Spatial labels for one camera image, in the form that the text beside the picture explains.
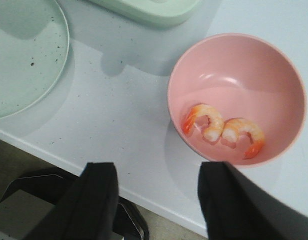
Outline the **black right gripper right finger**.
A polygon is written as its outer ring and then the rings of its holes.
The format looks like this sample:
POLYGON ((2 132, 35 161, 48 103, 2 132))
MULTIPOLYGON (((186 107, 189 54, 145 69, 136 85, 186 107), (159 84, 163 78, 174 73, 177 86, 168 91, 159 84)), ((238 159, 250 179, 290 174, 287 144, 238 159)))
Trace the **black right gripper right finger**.
POLYGON ((198 198, 210 240, 308 240, 308 217, 276 200, 228 162, 203 162, 198 198))

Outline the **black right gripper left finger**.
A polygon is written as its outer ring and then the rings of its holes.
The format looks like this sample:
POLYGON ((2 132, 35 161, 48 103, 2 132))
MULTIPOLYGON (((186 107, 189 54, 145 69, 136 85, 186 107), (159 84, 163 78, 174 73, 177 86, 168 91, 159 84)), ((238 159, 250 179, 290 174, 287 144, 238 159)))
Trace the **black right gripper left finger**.
POLYGON ((114 164, 90 162, 25 239, 108 240, 112 234, 118 194, 114 164))

